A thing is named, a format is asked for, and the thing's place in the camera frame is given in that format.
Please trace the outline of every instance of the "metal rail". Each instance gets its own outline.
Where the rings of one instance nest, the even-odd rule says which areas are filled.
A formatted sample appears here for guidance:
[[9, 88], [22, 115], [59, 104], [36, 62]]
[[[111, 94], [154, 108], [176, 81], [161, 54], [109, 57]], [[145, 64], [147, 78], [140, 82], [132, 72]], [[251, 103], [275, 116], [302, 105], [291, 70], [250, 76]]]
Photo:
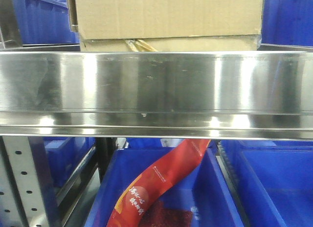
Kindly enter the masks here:
[[313, 53], [0, 53], [0, 135], [313, 138]]

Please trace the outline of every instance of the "cardboard box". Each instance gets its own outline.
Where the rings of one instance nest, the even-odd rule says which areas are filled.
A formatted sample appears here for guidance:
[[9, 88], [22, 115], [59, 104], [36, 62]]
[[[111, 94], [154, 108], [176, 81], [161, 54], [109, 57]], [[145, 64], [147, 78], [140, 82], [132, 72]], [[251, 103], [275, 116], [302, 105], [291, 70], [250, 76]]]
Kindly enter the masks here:
[[[259, 36], [222, 36], [145, 39], [157, 51], [252, 51], [258, 48]], [[125, 40], [82, 40], [82, 52], [131, 51]]]
[[259, 35], [263, 0], [69, 0], [84, 40]]

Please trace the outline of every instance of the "metal shelf frame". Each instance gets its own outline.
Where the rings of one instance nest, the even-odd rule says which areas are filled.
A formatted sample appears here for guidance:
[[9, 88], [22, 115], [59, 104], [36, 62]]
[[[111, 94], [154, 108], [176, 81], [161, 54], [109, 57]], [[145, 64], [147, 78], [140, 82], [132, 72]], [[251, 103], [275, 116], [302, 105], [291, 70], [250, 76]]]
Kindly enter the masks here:
[[0, 135], [312, 139], [313, 53], [0, 52]]
[[[0, 216], [14, 214], [4, 227], [68, 224], [96, 167], [103, 177], [117, 136], [313, 139], [311, 48], [52, 52], [67, 48], [78, 51], [0, 52], [0, 206], [10, 211]], [[41, 136], [97, 137], [57, 195]]]

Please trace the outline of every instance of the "blue storage bin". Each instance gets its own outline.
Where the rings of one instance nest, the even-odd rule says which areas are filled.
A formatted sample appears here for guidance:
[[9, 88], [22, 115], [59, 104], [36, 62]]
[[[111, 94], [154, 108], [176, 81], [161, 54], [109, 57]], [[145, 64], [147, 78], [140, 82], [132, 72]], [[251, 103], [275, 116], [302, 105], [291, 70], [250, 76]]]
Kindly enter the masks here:
[[[170, 148], [117, 150], [102, 181], [85, 227], [104, 227], [123, 191]], [[193, 227], [243, 227], [216, 158], [209, 149], [202, 163], [160, 197], [166, 208], [194, 211]]]
[[66, 0], [13, 0], [24, 44], [79, 43], [71, 32]]
[[177, 147], [183, 139], [179, 138], [126, 138], [129, 148], [147, 149]]
[[144, 149], [162, 147], [160, 138], [127, 138], [129, 148]]
[[262, 42], [313, 46], [313, 0], [265, 0]]
[[95, 143], [93, 137], [44, 137], [55, 187], [62, 187]]
[[313, 142], [222, 141], [251, 226], [313, 223]]

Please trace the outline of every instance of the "red plastic bag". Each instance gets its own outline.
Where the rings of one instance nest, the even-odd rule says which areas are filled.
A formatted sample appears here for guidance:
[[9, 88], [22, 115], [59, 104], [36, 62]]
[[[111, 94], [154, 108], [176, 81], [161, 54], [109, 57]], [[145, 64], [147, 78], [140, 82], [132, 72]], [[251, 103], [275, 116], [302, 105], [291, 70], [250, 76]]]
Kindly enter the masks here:
[[147, 209], [202, 161], [209, 139], [185, 139], [144, 170], [118, 199], [107, 227], [138, 227]]

